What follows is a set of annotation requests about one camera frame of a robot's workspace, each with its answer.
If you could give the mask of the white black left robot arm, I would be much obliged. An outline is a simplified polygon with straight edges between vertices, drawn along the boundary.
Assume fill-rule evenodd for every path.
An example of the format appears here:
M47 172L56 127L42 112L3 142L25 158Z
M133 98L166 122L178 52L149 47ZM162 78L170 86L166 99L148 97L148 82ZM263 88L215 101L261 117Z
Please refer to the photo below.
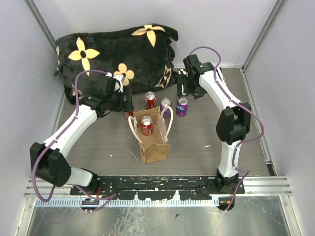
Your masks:
M81 192L92 195L97 192L97 174L68 164L66 158L84 131L99 118L110 112L121 112L131 108L131 88L125 86L125 76L102 72L96 88L78 97L78 78L74 90L76 108L68 120L43 143L33 143L30 148L32 184L37 195L39 190L35 179L38 177L53 187L66 184L81 187Z

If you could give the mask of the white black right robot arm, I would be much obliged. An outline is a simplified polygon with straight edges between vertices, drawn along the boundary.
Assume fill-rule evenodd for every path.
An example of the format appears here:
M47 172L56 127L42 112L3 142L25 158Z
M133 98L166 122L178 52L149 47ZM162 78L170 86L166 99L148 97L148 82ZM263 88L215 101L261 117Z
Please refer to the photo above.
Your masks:
M183 62L185 67L178 71L177 79L179 102L183 102L187 96L197 99L207 93L220 112L216 133L222 146L215 187L220 193L226 194L238 183L238 149L250 131L251 106L242 103L229 91L218 70L210 62L201 63L195 54L187 56Z

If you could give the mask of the burlap watermelon canvas bag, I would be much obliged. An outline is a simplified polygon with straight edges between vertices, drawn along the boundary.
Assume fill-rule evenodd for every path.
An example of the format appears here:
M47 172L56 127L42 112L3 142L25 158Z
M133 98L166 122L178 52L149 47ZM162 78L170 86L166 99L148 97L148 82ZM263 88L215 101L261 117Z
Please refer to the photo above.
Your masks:
M153 119L153 133L146 136L142 133L141 119L150 116ZM170 144L168 134L174 118L173 109L170 106L162 111L160 108L142 110L135 116L128 117L130 129L138 141L138 146L143 164L161 161L170 158Z

